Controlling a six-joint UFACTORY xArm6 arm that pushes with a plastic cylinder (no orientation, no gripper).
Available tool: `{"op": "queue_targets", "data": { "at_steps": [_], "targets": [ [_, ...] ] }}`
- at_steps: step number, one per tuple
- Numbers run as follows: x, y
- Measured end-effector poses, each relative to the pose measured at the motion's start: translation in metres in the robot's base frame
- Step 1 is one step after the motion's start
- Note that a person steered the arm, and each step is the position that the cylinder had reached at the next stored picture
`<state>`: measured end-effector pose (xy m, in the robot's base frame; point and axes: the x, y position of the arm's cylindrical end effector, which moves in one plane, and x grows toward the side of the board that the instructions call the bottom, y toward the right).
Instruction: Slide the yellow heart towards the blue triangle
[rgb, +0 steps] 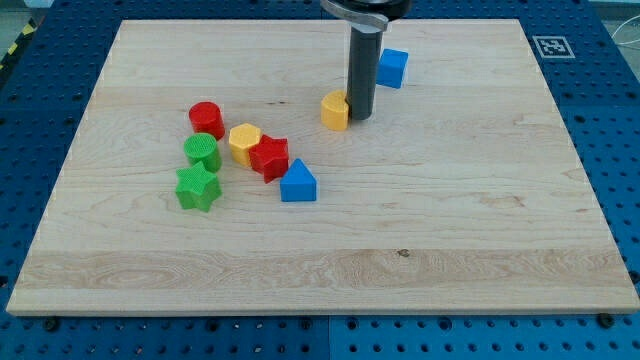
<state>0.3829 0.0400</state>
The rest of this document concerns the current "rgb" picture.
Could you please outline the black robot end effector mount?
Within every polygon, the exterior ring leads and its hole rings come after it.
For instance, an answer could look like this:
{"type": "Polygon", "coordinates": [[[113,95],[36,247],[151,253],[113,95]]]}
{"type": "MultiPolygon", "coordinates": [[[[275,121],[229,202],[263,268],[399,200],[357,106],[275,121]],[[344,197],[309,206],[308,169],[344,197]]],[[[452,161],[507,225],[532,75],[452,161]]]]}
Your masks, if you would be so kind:
{"type": "Polygon", "coordinates": [[[360,31],[386,31],[409,13],[411,0],[321,0],[321,8],[360,31]]]}

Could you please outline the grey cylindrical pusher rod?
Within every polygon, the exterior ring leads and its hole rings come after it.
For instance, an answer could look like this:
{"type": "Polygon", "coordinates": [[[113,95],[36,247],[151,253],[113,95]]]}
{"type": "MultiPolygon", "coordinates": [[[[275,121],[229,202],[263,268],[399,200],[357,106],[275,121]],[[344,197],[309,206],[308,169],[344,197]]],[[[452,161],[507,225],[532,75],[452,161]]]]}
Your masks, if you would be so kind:
{"type": "Polygon", "coordinates": [[[351,120],[366,120],[373,113],[381,45],[380,31],[351,27],[346,95],[351,120]]]}

